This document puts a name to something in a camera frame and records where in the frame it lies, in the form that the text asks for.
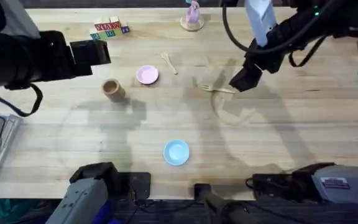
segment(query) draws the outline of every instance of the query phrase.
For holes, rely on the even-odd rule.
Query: small plate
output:
[[[136,72],[136,79],[144,85],[153,84],[158,79],[158,70],[152,65],[144,65]]]
[[[172,140],[165,145],[163,156],[170,165],[183,165],[190,156],[189,146],[182,140]]]

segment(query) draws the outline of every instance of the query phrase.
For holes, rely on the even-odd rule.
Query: toy block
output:
[[[112,30],[112,26],[111,26],[109,19],[98,19],[94,23],[94,26],[98,31]]]
[[[124,23],[124,24],[121,26],[121,30],[122,30],[122,33],[123,33],[123,34],[128,33],[128,32],[129,32],[128,23]]]
[[[110,17],[110,23],[113,30],[121,28],[121,23],[119,22],[118,16]]]
[[[107,30],[106,34],[107,34],[107,37],[114,37],[115,36],[114,31],[112,31],[112,30]]]
[[[92,37],[93,40],[99,40],[100,39],[98,31],[95,28],[89,29],[89,34],[91,34],[91,37]]]
[[[102,32],[98,32],[100,39],[107,39],[108,35],[106,33],[106,31],[102,31]]]
[[[115,35],[122,35],[121,28],[113,29]]]

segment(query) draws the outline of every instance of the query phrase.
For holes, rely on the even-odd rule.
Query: wooden tabletop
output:
[[[244,52],[228,39],[221,10],[202,8],[199,32],[179,25],[186,9],[34,9],[40,30],[59,30],[67,42],[89,39],[101,16],[118,15],[131,33],[108,41],[111,64],[94,75],[39,83],[44,101],[24,119],[0,172],[0,198],[61,198],[74,171],[113,162],[119,171],[152,174],[151,198],[192,198],[194,183],[213,184],[227,198],[251,199],[244,179],[313,164],[358,166],[358,56],[355,39],[327,39],[304,68],[287,59],[276,74],[265,72],[244,93],[210,93],[202,84],[227,86]],[[294,10],[276,8],[278,21]],[[253,35],[243,8],[228,10],[234,35],[249,45]],[[161,58],[167,52],[174,75]],[[295,54],[300,61],[304,52]],[[160,79],[142,86],[142,65],[155,65]],[[111,103],[104,80],[116,78],[128,101]],[[30,111],[31,90],[0,96]],[[13,113],[0,104],[0,113]],[[180,167],[162,157],[166,142],[182,139],[190,159]]]

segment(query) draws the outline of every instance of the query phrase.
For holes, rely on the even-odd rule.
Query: wooden fork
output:
[[[203,85],[201,87],[203,90],[205,91],[220,91],[220,92],[223,92],[223,93],[232,93],[232,94],[235,94],[236,92],[233,91],[233,90],[228,90],[226,88],[214,88],[213,86],[211,85]]]

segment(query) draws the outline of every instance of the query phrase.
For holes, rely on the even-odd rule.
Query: pink figurine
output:
[[[198,31],[204,26],[203,17],[200,15],[200,5],[196,1],[191,2],[187,10],[186,18],[180,19],[180,25],[187,31]]]

